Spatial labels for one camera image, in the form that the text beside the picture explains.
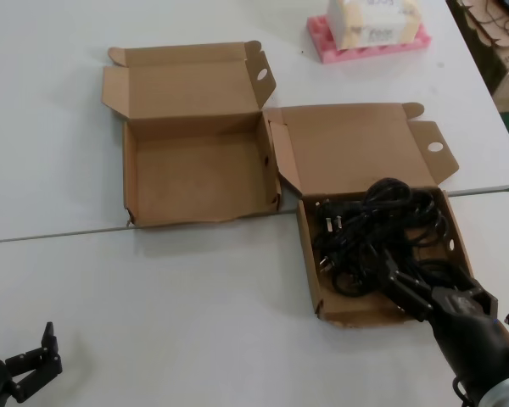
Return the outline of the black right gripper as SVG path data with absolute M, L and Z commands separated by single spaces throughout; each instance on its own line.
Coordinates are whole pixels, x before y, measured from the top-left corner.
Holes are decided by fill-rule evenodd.
M 400 271 L 388 250 L 380 291 L 417 321 L 428 319 L 434 338 L 466 395 L 485 395 L 509 379 L 509 334 L 497 318 L 497 300 L 462 270 L 432 288 Z

